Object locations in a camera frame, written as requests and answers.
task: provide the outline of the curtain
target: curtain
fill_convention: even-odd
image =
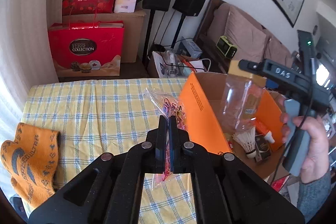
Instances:
[[[51,58],[46,0],[0,0],[0,144],[13,140],[28,92],[58,82]],[[13,194],[0,164],[0,187]]]

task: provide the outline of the plastic bottle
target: plastic bottle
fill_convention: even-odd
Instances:
[[[222,126],[231,133],[250,130],[262,94],[263,88],[252,79],[228,74],[221,100]]]

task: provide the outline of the human hand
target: human hand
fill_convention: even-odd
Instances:
[[[283,139],[286,143],[290,129],[286,123],[289,120],[287,113],[283,113],[280,117],[281,122],[285,123],[282,128]],[[295,117],[293,123],[299,127],[303,117]],[[321,117],[316,119],[307,117],[303,123],[302,130],[307,130],[311,137],[309,151],[301,168],[301,181],[308,184],[323,177],[329,170],[329,141]]]

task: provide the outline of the brown cushion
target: brown cushion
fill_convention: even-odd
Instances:
[[[234,5],[229,3],[223,3],[217,10],[214,11],[213,21],[208,29],[207,36],[214,41],[218,42],[219,38],[224,34],[227,16],[229,14],[230,7],[236,8],[241,15],[243,15],[253,26],[257,29],[262,30],[262,26],[258,23],[253,17],[251,17],[248,13],[243,10],[237,8]]]
[[[238,47],[234,60],[261,62],[267,35],[253,26],[234,6],[230,7],[224,35]]]
[[[291,68],[293,58],[290,51],[269,30],[265,29],[263,32],[268,36],[264,58],[271,59],[279,64]]]

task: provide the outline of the gray handle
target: gray handle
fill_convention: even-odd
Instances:
[[[300,175],[303,162],[307,157],[310,144],[310,135],[305,130],[297,130],[294,135],[296,127],[292,122],[292,118],[299,115],[305,115],[308,107],[305,105],[300,106],[300,104],[293,99],[286,100],[284,106],[286,112],[290,116],[290,121],[287,123],[287,125],[291,129],[291,133],[286,145],[291,138],[293,138],[293,141],[288,148],[286,158],[284,159],[282,165],[290,174],[298,177]],[[316,112],[314,110],[310,110],[308,115],[316,117]]]

